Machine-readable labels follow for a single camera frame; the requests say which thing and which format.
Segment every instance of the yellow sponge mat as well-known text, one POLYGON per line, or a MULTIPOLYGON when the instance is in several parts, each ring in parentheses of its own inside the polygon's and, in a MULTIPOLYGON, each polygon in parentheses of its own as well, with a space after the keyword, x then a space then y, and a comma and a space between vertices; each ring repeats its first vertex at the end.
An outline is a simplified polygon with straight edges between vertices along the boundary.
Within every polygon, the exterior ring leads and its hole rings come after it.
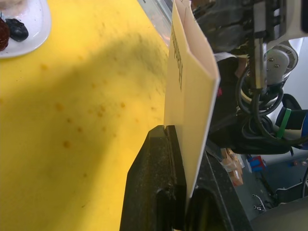
POLYGON ((46 43, 0 61, 0 230, 117 231, 167 47, 136 0, 48 3, 46 43))

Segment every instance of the white cardboard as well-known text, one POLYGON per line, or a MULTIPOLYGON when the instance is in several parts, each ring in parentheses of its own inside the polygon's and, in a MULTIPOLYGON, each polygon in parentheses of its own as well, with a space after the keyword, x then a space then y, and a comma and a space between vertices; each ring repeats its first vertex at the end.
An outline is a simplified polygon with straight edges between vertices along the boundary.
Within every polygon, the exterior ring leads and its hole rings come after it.
POLYGON ((175 125, 187 183, 193 194, 220 77, 207 39, 188 0, 174 0, 169 47, 165 126, 175 125))

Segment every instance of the green cable tie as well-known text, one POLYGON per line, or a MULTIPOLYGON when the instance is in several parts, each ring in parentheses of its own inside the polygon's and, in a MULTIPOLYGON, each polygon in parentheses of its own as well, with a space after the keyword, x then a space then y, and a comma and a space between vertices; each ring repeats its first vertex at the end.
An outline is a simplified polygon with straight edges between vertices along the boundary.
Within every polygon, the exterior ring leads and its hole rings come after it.
POLYGON ((290 118, 291 115, 291 109, 286 109, 283 120, 281 122, 281 126, 277 132, 277 138, 281 139, 284 135, 284 131, 285 131, 285 127, 287 126, 288 120, 290 118))

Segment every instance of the dark round object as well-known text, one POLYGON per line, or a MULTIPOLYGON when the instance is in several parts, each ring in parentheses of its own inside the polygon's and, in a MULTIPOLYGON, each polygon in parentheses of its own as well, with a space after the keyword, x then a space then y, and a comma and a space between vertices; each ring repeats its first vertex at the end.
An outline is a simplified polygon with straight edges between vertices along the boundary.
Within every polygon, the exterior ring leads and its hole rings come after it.
POLYGON ((25 24, 19 22, 17 19, 6 19, 6 24, 10 29, 10 37, 15 41, 24 41, 29 36, 29 32, 25 27, 25 24))
POLYGON ((9 45, 10 29, 8 25, 0 18, 0 51, 9 45))

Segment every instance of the wire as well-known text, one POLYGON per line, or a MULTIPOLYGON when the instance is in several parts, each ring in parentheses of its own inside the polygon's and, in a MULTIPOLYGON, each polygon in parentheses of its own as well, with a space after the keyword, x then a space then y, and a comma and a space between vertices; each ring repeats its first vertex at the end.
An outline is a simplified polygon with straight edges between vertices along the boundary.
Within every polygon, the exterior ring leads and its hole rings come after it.
MULTIPOLYGON (((248 116, 242 123, 242 130, 241 130, 241 133, 242 133, 242 136, 245 138, 245 139, 248 139, 248 140, 264 140, 264 137, 262 136, 257 136, 257 133, 252 129, 251 127, 251 122, 253 120, 253 116, 248 116), (247 133, 245 131, 245 125, 248 125, 248 132, 247 133)), ((263 118, 264 119, 264 123, 267 123, 268 125, 272 125, 272 122, 271 120, 266 116, 263 118)))
POLYGON ((294 151, 292 147, 290 148, 290 153, 291 153, 291 156, 294 156, 294 151))
POLYGON ((305 137, 301 137, 299 139, 296 139, 296 140, 282 140, 282 139, 279 139, 279 138, 276 138, 274 136, 272 136, 263 126, 262 122, 261 122, 261 116, 260 116, 260 113, 259 113, 259 99, 260 99, 260 94, 261 94, 261 90, 257 90, 255 93, 254 93, 254 96, 253 96, 253 100, 252 100, 252 105, 253 105, 253 115, 254 115, 254 119, 255 119, 255 122, 256 122, 256 125, 257 127, 259 128, 259 130, 261 131, 262 135, 273 141, 273 142, 277 142, 281 145, 284 145, 284 146, 293 146, 293 145, 298 145, 298 144, 302 144, 302 143, 306 143, 308 142, 308 135, 305 136, 305 137))
MULTIPOLYGON (((246 78, 246 75, 248 73, 248 66, 245 68, 244 72, 242 73, 241 77, 239 78, 239 80, 237 81, 236 84, 236 89, 235 89, 235 99, 237 101, 237 104, 239 105, 240 109, 248 115, 251 115, 253 112, 250 111, 250 109, 248 109, 244 104, 243 104, 243 100, 242 100, 242 96, 241 96, 241 89, 243 86, 243 82, 246 78)), ((283 99, 283 90, 281 88, 279 88, 278 90, 278 99, 276 100, 276 102, 270 107, 268 108, 266 111, 261 112, 260 116, 266 116, 270 113, 272 113, 273 111, 275 111, 275 109, 279 106, 279 104, 282 102, 283 99)))
POLYGON ((240 109, 245 113, 245 114, 251 114, 251 112, 249 111, 249 109, 247 107, 244 106, 243 101, 242 101, 242 96, 241 96, 241 89, 243 86, 243 82, 246 78, 246 75, 248 73, 248 66, 245 68, 244 72, 242 73, 241 77, 239 78, 239 80, 237 81, 236 84, 236 89, 235 89, 235 99, 237 101, 237 105, 239 105, 240 109))
POLYGON ((306 169, 306 172, 304 174, 304 180, 302 182, 302 198, 305 197, 305 189, 306 189, 306 182, 308 180, 308 167, 306 169))

